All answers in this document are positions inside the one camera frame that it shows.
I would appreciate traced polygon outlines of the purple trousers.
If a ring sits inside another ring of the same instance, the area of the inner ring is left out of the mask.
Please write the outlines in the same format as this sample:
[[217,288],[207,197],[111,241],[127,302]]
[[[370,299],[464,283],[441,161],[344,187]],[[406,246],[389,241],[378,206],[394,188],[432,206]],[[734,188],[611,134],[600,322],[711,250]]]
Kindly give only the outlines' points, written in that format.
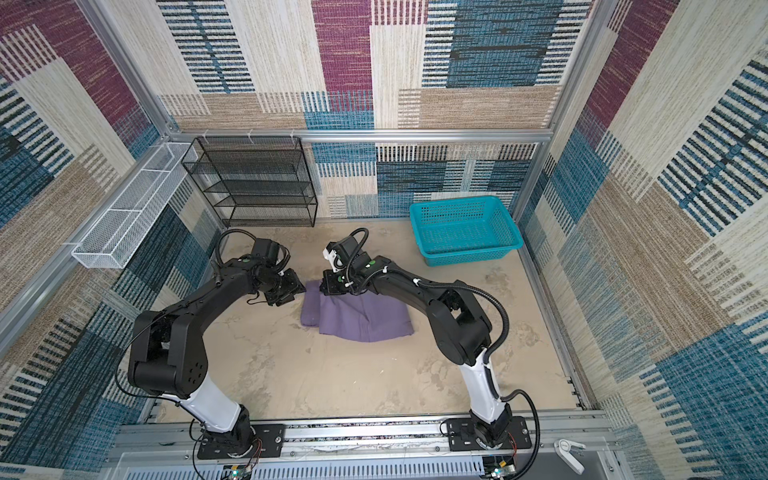
[[301,325],[320,334],[344,340],[372,343],[414,334],[405,303],[366,292],[359,296],[326,296],[320,281],[309,281],[300,316]]

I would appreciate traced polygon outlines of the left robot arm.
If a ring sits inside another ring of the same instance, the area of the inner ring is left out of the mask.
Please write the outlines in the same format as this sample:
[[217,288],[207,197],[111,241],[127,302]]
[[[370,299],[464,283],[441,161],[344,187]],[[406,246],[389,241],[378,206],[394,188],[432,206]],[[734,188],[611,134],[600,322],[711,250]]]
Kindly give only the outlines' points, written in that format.
[[226,456],[244,456],[256,437],[250,413],[211,379],[204,333],[243,296],[259,293],[269,306],[282,306],[304,291],[292,269],[280,270],[270,258],[244,255],[219,265],[189,296],[136,318],[128,383],[178,404],[201,424],[205,445]]

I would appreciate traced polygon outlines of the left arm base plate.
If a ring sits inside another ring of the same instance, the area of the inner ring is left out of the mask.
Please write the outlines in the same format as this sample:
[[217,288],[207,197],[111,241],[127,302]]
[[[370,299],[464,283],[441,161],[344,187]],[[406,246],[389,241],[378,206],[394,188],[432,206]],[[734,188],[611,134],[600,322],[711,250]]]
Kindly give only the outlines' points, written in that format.
[[282,453],[285,424],[252,424],[248,431],[205,431],[197,448],[199,460],[278,458]]

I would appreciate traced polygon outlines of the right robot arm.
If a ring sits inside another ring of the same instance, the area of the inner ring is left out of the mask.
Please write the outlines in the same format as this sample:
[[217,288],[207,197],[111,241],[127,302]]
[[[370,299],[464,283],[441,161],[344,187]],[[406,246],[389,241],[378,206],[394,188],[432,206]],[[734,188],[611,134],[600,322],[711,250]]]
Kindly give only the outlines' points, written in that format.
[[462,281],[424,279],[386,257],[359,254],[351,259],[329,249],[323,257],[331,265],[323,272],[323,294],[371,292],[399,300],[426,316],[437,348],[461,370],[478,445],[500,447],[512,418],[491,362],[492,353],[509,332],[508,314],[501,303]]

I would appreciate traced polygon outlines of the teal plastic basket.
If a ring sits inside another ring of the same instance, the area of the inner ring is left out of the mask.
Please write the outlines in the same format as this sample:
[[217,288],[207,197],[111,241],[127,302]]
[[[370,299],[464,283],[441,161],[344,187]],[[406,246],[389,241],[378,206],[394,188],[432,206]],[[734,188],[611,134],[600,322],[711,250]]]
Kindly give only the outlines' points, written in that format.
[[507,207],[495,196],[414,203],[409,214],[430,267],[498,260],[524,246]]

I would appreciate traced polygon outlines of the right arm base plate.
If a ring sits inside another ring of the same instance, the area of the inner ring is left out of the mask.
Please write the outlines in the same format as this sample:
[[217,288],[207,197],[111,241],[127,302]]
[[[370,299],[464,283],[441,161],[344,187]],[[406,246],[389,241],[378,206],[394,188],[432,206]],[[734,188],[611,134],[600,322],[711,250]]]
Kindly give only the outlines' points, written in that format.
[[451,451],[531,449],[531,429],[522,416],[486,425],[472,417],[443,420],[440,433],[448,439]]

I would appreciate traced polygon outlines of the black mesh shelf rack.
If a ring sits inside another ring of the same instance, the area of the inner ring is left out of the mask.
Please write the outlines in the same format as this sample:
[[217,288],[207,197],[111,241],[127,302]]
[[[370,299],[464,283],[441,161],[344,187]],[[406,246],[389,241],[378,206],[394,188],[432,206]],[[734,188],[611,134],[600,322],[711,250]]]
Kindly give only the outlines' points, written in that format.
[[295,137],[199,136],[181,165],[227,228],[315,225],[317,193]]

